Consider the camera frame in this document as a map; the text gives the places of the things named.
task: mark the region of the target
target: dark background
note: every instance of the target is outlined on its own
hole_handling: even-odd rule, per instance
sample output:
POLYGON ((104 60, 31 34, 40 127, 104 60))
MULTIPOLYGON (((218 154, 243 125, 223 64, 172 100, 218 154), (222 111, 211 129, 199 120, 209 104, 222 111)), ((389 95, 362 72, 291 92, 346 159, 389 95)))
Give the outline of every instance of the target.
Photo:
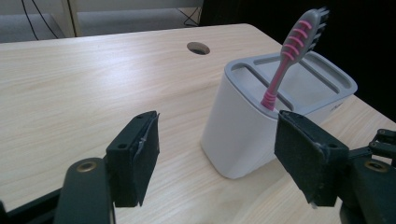
POLYGON ((357 82, 355 95, 396 121, 395 2, 205 0, 200 25, 249 23, 282 44, 307 10, 327 7, 330 17, 314 51, 357 82))

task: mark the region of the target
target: wooden table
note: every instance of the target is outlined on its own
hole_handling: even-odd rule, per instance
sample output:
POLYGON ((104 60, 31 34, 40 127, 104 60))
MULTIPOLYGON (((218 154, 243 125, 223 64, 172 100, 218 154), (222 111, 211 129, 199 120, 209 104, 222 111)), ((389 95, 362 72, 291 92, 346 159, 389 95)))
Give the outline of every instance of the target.
MULTIPOLYGON (((72 163, 103 157, 132 117, 157 110, 146 199, 117 208, 118 223, 339 223, 340 202, 312 209, 278 160, 231 180, 200 148, 225 64, 279 50, 246 24, 0 45, 0 199, 9 211, 60 188, 72 163)), ((350 148, 396 130, 355 96, 321 127, 350 148)))

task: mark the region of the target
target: toothbrush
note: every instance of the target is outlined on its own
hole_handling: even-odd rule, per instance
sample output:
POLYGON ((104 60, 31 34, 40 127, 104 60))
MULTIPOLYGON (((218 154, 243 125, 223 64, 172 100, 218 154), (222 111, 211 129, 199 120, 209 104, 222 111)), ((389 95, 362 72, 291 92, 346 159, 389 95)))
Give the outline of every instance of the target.
POLYGON ((262 98, 262 105, 274 110, 277 90, 288 69, 299 62, 317 44, 329 16, 326 7, 305 12, 294 24, 280 51, 280 64, 262 98))

